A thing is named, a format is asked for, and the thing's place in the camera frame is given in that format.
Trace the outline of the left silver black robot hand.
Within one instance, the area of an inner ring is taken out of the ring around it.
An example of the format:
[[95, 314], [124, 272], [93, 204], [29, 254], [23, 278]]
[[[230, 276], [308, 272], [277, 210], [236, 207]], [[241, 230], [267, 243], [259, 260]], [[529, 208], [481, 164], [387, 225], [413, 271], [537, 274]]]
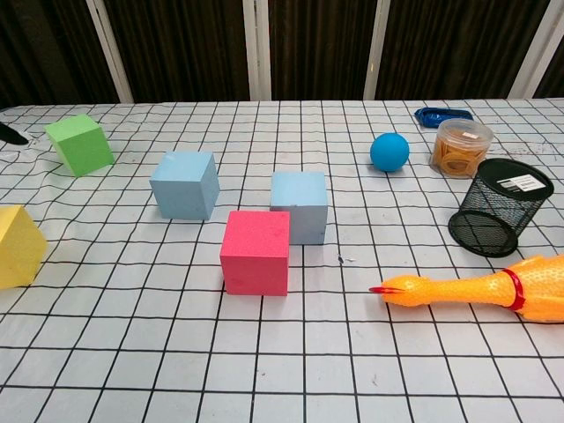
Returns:
[[4, 123], [0, 123], [0, 140], [10, 145], [27, 145], [28, 140], [18, 131]]

